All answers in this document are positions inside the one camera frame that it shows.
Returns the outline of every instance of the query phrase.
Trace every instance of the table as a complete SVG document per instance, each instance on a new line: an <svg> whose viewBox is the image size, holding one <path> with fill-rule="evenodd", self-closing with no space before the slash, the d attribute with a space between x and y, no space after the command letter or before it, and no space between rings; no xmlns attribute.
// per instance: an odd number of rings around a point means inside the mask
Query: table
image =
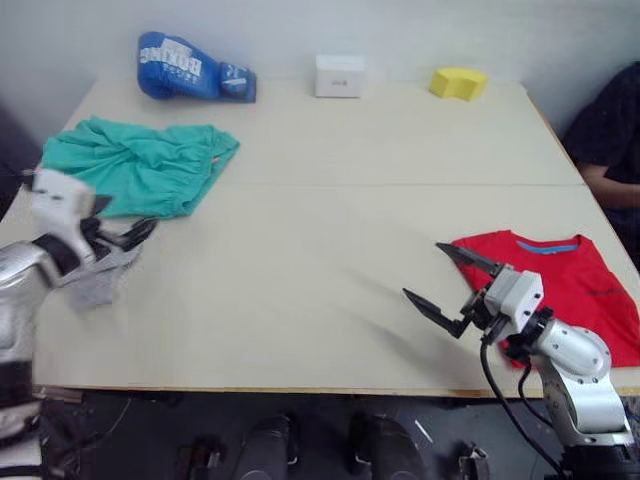
<svg viewBox="0 0 640 480"><path fill-rule="evenodd" d="M478 158L490 162L495 157L495 162L483 168L453 156L462 174L450 184L456 168L447 164L437 169L434 159L442 152L432 154L429 142L420 147L426 149L421 155L425 163L398 155L390 165L377 148L340 140L337 130L330 132L331 138L326 130L322 135L323 144L340 146L335 158L315 149L307 156L286 153L276 136L270 142L270 132L284 128L284 118L297 102L322 104L316 107L317 116L301 115L311 124L324 122L319 110L325 100L311 101L295 86L261 87L261 101L274 108L266 122L267 107L254 107L263 117L261 126L251 106L219 109L185 99L165 105L126 84L96 85L71 123L89 112L158 127L202 122L210 115L243 147L192 216L158 227L123 278L113 306L78 315L66 306L63 292L48 298L38 317L37 382L83 388L491 396L478 361L480 333L470 329L460 340L453 339L420 316L401 288L427 296L454 315L469 288L433 244L504 228L532 240L585 234L632 297L640 299L637 272L588 188L553 137L544 133L541 120L530 123L537 125L533 138L537 141L539 135L542 146L524 144L520 157L507 159L509 141L495 145L493 156L488 142L485 152L477 148ZM429 94L407 85L378 91L401 96L400 90L405 101L413 99L405 116L417 116L414 106L424 100L420 95ZM510 100L500 100L500 90L494 90L486 113L495 112L493 104L502 101L505 110L512 108L515 131L535 109L524 102L526 92L520 87L505 87L504 92ZM279 101L273 103L270 93ZM522 116L508 106L512 101L520 102ZM327 105L363 122L372 111L396 105L375 97L371 102L376 107L360 114L358 101L347 100L344 106L329 100ZM438 102L434 108L443 115L447 104L453 109L467 105ZM287 107L284 113L276 104ZM405 130L395 125L395 118L380 131L395 132L386 141L399 144ZM287 125L294 128L294 123ZM297 132L312 142L305 128ZM411 132L412 148L418 148L421 139ZM370 141L377 146L376 138ZM296 146L300 151L302 143ZM283 148L274 154L273 145ZM455 142L447 145L461 148ZM545 153L539 161L549 165L549 172L540 165L532 168L538 149L551 155ZM362 170L362 163L357 168L360 157L351 164L350 155L367 150L372 169ZM258 152L264 165L254 158ZM317 165L321 157L330 157L328 166ZM282 179L276 175L279 170ZM501 176L487 176L491 170ZM28 195L20 194L0 231L3 244L31 238L28 209ZM515 395L520 372L509 369L495 349L490 362L505 393ZM619 391L637 392L638 372L616 369L613 380ZM536 377L528 392L540 394Z"/></svg>

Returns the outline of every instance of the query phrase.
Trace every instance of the person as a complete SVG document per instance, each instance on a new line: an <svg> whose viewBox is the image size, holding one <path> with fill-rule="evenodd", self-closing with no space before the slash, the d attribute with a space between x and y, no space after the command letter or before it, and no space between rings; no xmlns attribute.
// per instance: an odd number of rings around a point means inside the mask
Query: person
<svg viewBox="0 0 640 480"><path fill-rule="evenodd" d="M562 143L640 271L640 62L578 114Z"/></svg>

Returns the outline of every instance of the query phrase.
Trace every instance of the dark shirt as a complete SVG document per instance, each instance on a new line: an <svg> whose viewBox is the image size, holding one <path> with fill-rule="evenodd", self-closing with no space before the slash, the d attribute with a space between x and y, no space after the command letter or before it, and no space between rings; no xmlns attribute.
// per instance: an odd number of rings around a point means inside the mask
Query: dark shirt
<svg viewBox="0 0 640 480"><path fill-rule="evenodd" d="M609 167L605 176L640 184L640 62L618 73L567 130L563 142L574 162ZM640 208L606 208L640 270Z"/></svg>

